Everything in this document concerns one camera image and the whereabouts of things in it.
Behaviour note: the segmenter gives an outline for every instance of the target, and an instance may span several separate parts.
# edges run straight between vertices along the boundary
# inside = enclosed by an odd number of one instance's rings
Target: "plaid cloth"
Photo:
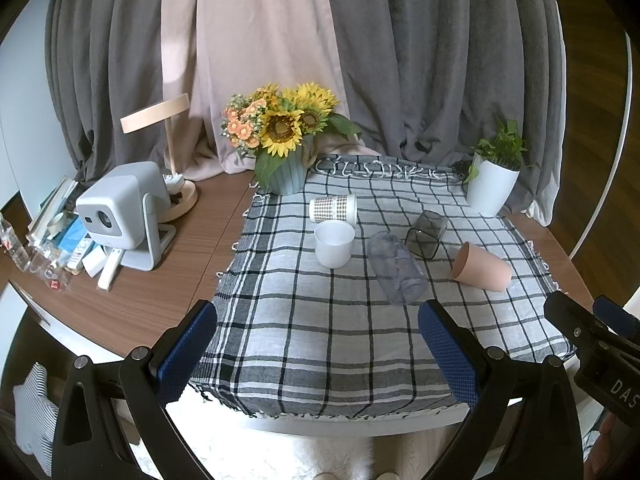
[[[358,225],[349,263],[321,267],[314,254],[311,199],[353,193]],[[431,290],[408,306],[390,305],[365,256],[368,237],[404,239],[429,209],[449,227],[433,260],[419,261]],[[450,278],[464,241],[507,260],[507,291],[488,292]],[[449,168],[395,158],[329,156],[310,171],[302,192],[257,196],[236,257],[214,304],[220,325],[192,384],[247,414],[377,416],[451,406],[447,387],[417,327],[418,306],[435,297],[482,345],[540,362],[572,348],[543,316],[556,290],[546,264],[505,218],[467,206]]]

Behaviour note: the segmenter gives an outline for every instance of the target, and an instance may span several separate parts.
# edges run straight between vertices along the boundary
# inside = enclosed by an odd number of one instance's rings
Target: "white flower pot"
[[[473,164],[479,174],[466,190],[466,202],[482,216],[496,216],[518,179],[519,171],[498,166],[476,153]]]

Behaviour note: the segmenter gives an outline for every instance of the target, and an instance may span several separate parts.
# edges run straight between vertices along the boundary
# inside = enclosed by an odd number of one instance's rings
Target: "striped cushion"
[[[14,386],[14,398],[15,443],[24,453],[34,455],[42,470],[51,476],[58,407],[47,399],[46,368],[34,364],[24,384]]]

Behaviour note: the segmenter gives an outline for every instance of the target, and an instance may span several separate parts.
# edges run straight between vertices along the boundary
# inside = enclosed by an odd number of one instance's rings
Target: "curtain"
[[[50,0],[49,85],[76,179],[120,164],[163,164],[164,124],[123,134],[120,118],[162,100],[161,0]]]
[[[330,0],[351,119],[367,146],[452,164],[520,125],[528,151],[508,199],[526,209],[561,156],[555,0]]]
[[[495,136],[496,117],[517,120],[526,168],[507,204],[550,218],[564,131],[555,0],[51,0],[49,21],[51,91],[83,180],[164,164],[164,125],[124,136],[119,119],[182,92],[178,169],[250,169],[220,135],[231,94],[314,80],[361,127],[356,152],[449,165]]]

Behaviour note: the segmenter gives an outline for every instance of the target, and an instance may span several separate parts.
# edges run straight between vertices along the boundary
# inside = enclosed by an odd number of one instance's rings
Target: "clear plastic cup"
[[[428,288],[420,267],[400,239],[387,231],[367,240],[367,259],[391,304],[409,304]]]

